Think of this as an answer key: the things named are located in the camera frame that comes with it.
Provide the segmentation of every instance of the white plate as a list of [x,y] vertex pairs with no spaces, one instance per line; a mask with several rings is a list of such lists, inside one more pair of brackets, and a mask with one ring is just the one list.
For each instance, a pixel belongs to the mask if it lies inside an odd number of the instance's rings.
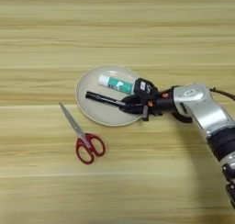
[[118,107],[108,106],[85,98],[87,91],[106,95],[118,100],[127,96],[118,91],[100,86],[98,84],[100,74],[114,76],[120,80],[133,84],[140,78],[136,73],[127,68],[113,65],[100,66],[85,73],[79,80],[75,90],[76,102],[82,112],[93,121],[107,126],[125,126],[138,120],[140,116],[127,114],[120,111]]

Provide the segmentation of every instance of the black marker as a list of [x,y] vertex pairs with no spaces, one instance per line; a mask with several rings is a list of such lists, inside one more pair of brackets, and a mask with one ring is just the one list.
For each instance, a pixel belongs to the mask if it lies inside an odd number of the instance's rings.
[[96,93],[93,93],[93,92],[90,92],[90,91],[86,92],[85,98],[92,99],[96,102],[105,103],[105,104],[108,104],[108,105],[111,105],[111,106],[120,107],[120,106],[125,106],[126,105],[126,103],[124,103],[122,101],[116,100],[116,99],[108,97],[108,96],[99,95],[99,94],[96,94]]

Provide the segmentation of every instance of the red scissors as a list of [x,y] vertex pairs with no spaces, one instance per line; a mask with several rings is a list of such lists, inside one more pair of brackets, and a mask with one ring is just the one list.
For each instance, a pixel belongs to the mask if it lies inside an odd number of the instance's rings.
[[[95,160],[95,156],[101,157],[106,153],[106,146],[105,143],[95,134],[91,133],[84,133],[82,128],[79,126],[79,124],[75,121],[75,119],[72,117],[70,112],[65,108],[65,106],[60,103],[60,106],[62,108],[62,111],[64,115],[67,117],[69,120],[70,124],[72,125],[73,129],[75,132],[78,134],[78,139],[76,143],[76,154],[77,157],[85,164],[91,164]],[[97,140],[101,144],[101,151],[98,151],[95,147],[95,144],[93,143],[94,140]],[[87,154],[89,155],[88,160],[86,160],[82,155],[81,155],[81,148],[83,148]]]

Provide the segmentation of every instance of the robotic arm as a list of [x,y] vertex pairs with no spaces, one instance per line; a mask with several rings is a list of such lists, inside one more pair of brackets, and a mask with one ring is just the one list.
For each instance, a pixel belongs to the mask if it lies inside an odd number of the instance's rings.
[[214,101],[211,91],[235,100],[234,95],[209,89],[204,84],[175,86],[159,92],[151,82],[141,78],[135,82],[134,95],[121,101],[92,92],[87,92],[86,98],[142,115],[144,121],[149,121],[149,115],[170,112],[184,123],[194,122],[222,167],[228,181],[226,190],[235,208],[235,121]]
[[213,100],[204,84],[174,88],[173,101],[180,115],[193,119],[219,161],[229,182],[227,193],[235,208],[235,121]]

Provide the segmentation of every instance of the scissor handle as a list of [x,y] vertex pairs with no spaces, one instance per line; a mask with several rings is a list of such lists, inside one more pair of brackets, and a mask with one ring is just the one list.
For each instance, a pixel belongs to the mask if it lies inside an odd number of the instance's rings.
[[[103,156],[105,153],[106,153],[106,146],[105,146],[105,143],[98,137],[96,136],[95,134],[92,134],[92,133],[85,133],[85,137],[87,139],[87,141],[89,142],[89,146],[88,147],[85,142],[82,140],[82,139],[78,139],[77,140],[77,144],[76,144],[76,154],[77,154],[77,157],[85,164],[91,164],[94,162],[95,160],[95,157],[94,155],[100,157],[100,156]],[[95,145],[93,144],[93,140],[98,140],[102,146],[102,150],[99,152]],[[83,156],[81,155],[80,153],[80,148],[84,148],[85,151],[87,152],[87,154],[90,156],[90,160],[85,160],[83,158]]]
[[[97,135],[92,134],[92,133],[85,133],[85,137],[91,145],[90,151],[93,152],[96,156],[101,157],[106,153],[106,145],[100,137],[98,137]],[[93,140],[98,140],[100,142],[100,144],[102,146],[102,150],[100,152],[94,146]]]
[[[86,150],[87,154],[89,154],[89,156],[90,156],[90,158],[91,158],[90,160],[85,160],[85,159],[83,158],[83,156],[81,156],[81,154],[80,154],[80,152],[79,152],[79,149],[80,149],[80,148],[84,148],[84,149]],[[81,162],[85,163],[85,164],[91,164],[91,163],[93,163],[94,160],[95,160],[95,157],[94,157],[94,155],[93,155],[92,152],[91,152],[91,149],[88,148],[88,147],[85,145],[84,141],[81,140],[81,139],[77,139],[76,154],[77,154],[77,157],[79,158],[79,160],[80,160]]]

